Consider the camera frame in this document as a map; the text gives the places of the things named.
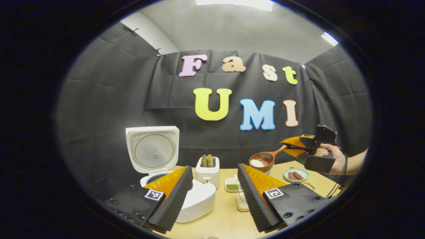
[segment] ceiling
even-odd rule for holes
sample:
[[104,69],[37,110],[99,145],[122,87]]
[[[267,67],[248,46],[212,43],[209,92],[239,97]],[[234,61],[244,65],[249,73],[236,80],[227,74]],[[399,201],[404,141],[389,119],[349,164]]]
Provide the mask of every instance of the ceiling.
[[278,3],[269,12],[195,1],[164,0],[140,12],[180,51],[252,51],[306,63],[333,47],[321,37],[322,29]]

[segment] human hand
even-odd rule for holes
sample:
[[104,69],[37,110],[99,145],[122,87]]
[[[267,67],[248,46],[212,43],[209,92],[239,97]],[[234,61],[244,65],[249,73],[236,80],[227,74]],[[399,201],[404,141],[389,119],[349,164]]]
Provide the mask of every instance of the human hand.
[[317,149],[314,155],[325,157],[329,155],[329,151],[332,153],[332,156],[335,159],[334,165],[332,165],[329,174],[340,174],[344,164],[344,154],[337,146],[330,144],[320,144],[320,148]]

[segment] sausage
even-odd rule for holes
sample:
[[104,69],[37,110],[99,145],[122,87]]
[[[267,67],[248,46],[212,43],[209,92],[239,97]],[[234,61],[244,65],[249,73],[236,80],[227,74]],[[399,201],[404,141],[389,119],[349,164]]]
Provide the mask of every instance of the sausage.
[[294,172],[294,177],[296,177],[298,180],[303,180],[304,178],[297,172]]
[[292,180],[298,180],[298,179],[294,176],[294,173],[293,173],[293,172],[290,172],[290,173],[288,174],[288,178],[289,178],[289,179],[292,179]]

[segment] table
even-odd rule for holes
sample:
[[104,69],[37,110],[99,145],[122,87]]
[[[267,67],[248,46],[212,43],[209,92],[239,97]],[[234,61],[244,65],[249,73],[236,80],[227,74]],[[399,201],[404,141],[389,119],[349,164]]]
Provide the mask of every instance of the table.
[[[283,173],[290,167],[305,169],[299,162],[291,161],[274,165],[270,176],[286,184],[290,184],[291,182],[283,177]],[[174,166],[170,171],[179,168],[181,166]],[[307,182],[312,185],[315,188],[314,192],[323,197],[328,195],[335,182],[317,172],[307,171],[309,177],[303,183]],[[224,180],[234,177],[237,173],[238,170],[236,168],[220,169],[220,187],[215,192],[214,209],[210,213],[191,222],[176,222],[170,232],[167,232],[165,235],[158,234],[171,239],[207,239],[210,236],[215,236],[219,239],[256,239],[276,232],[277,230],[269,233],[259,233],[254,219],[251,217],[251,213],[238,211],[235,201],[237,192],[231,193],[224,189]],[[337,195],[339,192],[340,190],[337,189],[334,195]]]

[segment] black fabric backdrop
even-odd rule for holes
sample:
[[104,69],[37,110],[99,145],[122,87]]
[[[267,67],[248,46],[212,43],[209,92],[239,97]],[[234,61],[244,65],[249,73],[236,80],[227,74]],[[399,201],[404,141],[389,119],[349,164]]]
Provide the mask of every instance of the black fabric backdrop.
[[[193,77],[179,77],[184,55],[206,54]],[[242,58],[244,72],[224,72],[222,60]],[[261,66],[272,65],[278,80],[268,81]],[[296,71],[296,85],[282,71]],[[57,114],[58,140],[64,160],[83,188],[103,199],[137,182],[128,156],[125,128],[175,125],[180,130],[177,165],[195,166],[203,154],[220,159],[222,168],[247,163],[261,151],[274,151],[280,141],[314,134],[317,124],[338,131],[337,142],[349,156],[368,146],[370,99],[361,73],[340,47],[301,64],[254,52],[195,50],[156,57],[155,49],[118,23],[95,39],[77,59],[64,81]],[[210,88],[211,111],[219,109],[218,88],[232,90],[229,113],[206,121],[195,113],[195,88]],[[275,102],[273,130],[242,131],[240,100]],[[296,101],[299,125],[287,127],[284,100]],[[294,158],[281,153],[276,163]]]

